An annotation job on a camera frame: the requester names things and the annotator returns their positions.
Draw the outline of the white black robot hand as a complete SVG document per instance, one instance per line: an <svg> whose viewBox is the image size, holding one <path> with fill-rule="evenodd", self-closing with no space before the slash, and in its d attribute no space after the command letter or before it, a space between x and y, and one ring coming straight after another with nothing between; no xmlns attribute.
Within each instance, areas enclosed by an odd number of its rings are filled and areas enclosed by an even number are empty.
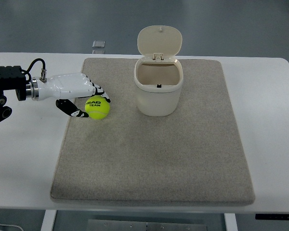
<svg viewBox="0 0 289 231"><path fill-rule="evenodd" d="M110 103L109 96L105 91L83 73L73 73L52 76L43 83L38 82L39 98L33 100L45 100L55 98L56 106L65 114L71 117L89 117L86 111L80 110L70 99L90 98L92 96L101 96Z"/></svg>

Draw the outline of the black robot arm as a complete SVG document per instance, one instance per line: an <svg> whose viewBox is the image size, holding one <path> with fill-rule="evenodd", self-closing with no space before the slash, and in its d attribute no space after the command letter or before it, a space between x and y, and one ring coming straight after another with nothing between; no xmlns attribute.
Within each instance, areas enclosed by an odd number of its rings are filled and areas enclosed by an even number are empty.
<svg viewBox="0 0 289 231"><path fill-rule="evenodd" d="M47 82L46 63L41 58L33 60L26 70L18 65L0 66L0 122L12 114L12 108L5 105L7 103L7 97L4 95L6 90L14 90L19 101L24 101L26 98L39 98L38 82L30 74L34 64L39 61L42 63L40 80L45 83Z"/></svg>

